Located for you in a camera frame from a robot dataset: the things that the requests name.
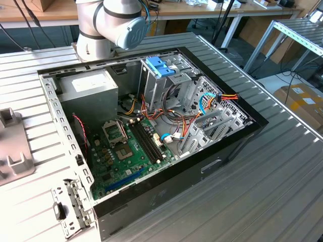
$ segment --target ram slot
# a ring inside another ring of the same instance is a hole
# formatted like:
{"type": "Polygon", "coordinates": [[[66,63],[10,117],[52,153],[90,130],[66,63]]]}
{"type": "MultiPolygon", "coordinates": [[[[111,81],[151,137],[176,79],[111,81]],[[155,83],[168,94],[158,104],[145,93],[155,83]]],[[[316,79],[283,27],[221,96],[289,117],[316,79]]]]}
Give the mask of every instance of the ram slot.
{"type": "Polygon", "coordinates": [[[158,160],[161,161],[163,159],[161,152],[157,149],[141,124],[129,125],[129,128],[152,164],[156,164],[158,160]]]}

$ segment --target green motherboard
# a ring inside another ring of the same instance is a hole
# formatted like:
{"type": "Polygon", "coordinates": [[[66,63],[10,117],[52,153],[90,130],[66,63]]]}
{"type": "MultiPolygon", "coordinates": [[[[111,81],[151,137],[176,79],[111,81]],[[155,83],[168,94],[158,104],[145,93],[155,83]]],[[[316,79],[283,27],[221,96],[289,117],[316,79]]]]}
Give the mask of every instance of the green motherboard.
{"type": "Polygon", "coordinates": [[[159,144],[158,147],[154,143],[154,147],[151,147],[152,142],[155,142],[153,135],[156,133],[149,120],[143,119],[136,125],[140,126],[139,129],[134,129],[131,124],[118,123],[118,126],[124,129],[127,141],[113,145],[109,140],[122,136],[118,134],[120,129],[117,125],[105,131],[102,128],[91,131],[88,164],[94,177],[91,190],[95,200],[175,160],[171,151],[163,144],[159,144]],[[147,142],[143,141],[140,135],[149,137],[150,147],[146,146],[147,142]],[[152,148],[157,149],[156,152],[163,158],[154,159],[150,152],[152,148]]]}

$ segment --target blue drive bay latch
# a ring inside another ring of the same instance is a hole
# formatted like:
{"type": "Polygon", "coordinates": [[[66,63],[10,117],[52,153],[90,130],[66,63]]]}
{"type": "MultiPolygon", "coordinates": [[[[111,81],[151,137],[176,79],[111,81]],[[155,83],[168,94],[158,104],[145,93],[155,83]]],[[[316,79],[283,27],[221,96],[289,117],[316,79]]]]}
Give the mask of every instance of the blue drive bay latch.
{"type": "Polygon", "coordinates": [[[163,62],[158,56],[147,58],[146,63],[159,77],[167,77],[175,74],[175,71],[169,69],[166,62],[163,62]]]}

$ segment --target robotic arm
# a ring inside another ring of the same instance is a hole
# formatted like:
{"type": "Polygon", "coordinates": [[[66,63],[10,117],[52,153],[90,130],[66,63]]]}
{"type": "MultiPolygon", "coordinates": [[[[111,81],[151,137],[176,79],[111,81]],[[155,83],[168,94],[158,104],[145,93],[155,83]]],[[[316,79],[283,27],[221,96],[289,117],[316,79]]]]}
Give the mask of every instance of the robotic arm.
{"type": "Polygon", "coordinates": [[[80,35],[77,54],[84,61],[111,57],[111,42],[135,48],[147,25],[138,0],[76,0],[80,35]]]}

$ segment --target slotted aluminum surface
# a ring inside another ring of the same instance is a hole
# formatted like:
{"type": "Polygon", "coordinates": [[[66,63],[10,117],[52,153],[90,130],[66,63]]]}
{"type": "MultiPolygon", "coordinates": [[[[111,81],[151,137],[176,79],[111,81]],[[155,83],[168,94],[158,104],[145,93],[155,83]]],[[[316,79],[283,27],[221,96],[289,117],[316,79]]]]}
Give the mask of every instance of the slotted aluminum surface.
{"type": "MultiPolygon", "coordinates": [[[[239,156],[109,241],[315,241],[323,232],[323,143],[266,91],[192,33],[150,37],[132,51],[185,46],[269,120],[239,156]]],[[[73,175],[36,70],[77,63],[71,47],[0,55],[0,108],[23,116],[36,166],[0,187],[1,241],[64,241],[50,188],[73,175]]],[[[71,241],[99,241],[95,228],[71,241]]]]}
{"type": "Polygon", "coordinates": [[[274,27],[317,55],[323,55],[323,26],[307,19],[277,20],[274,27]]]}

